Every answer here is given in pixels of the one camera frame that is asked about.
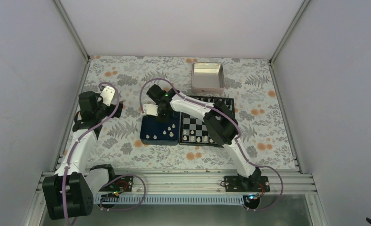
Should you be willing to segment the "dark blue piece tray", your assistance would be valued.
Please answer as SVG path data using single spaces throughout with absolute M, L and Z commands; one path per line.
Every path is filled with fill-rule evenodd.
M 180 113 L 174 112 L 167 123 L 156 120 L 156 116 L 142 117 L 140 140 L 145 145 L 178 145 L 180 136 Z

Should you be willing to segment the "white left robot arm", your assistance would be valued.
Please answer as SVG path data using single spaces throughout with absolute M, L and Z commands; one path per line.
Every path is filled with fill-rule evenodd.
M 116 186 L 117 178 L 110 164 L 94 166 L 90 178 L 84 176 L 89 154 L 103 127 L 101 123 L 121 115 L 123 104 L 112 103 L 115 95 L 116 91 L 110 86 L 104 87 L 101 93 L 87 91 L 79 94 L 80 111 L 74 118 L 70 150 L 54 175 L 42 182 L 52 220 L 89 215 L 99 189 L 109 191 Z

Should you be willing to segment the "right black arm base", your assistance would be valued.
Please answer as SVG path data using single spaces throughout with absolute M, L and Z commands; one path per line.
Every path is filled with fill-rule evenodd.
M 227 193 L 246 192 L 243 195 L 243 204 L 249 209 L 256 209 L 260 205 L 260 199 L 270 192 L 268 177 L 250 176 L 225 176 L 220 182 L 220 186 L 225 188 Z

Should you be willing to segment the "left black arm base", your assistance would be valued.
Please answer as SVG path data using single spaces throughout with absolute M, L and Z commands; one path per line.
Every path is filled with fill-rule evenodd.
M 101 188 L 94 198 L 94 203 L 106 209 L 115 207 L 122 193 L 132 191 L 133 180 L 133 176 L 126 176 Z

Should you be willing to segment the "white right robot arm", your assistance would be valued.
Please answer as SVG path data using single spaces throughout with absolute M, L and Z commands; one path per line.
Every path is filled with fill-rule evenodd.
M 224 102 L 204 102 L 176 89 L 166 92 L 156 84 L 148 89 L 147 96 L 155 103 L 154 110 L 144 110 L 143 114 L 154 115 L 159 120 L 166 121 L 173 112 L 181 112 L 205 124 L 210 138 L 222 146 L 236 164 L 239 182 L 232 184 L 233 187 L 247 192 L 261 187 L 261 170 L 247 157 L 238 122 Z

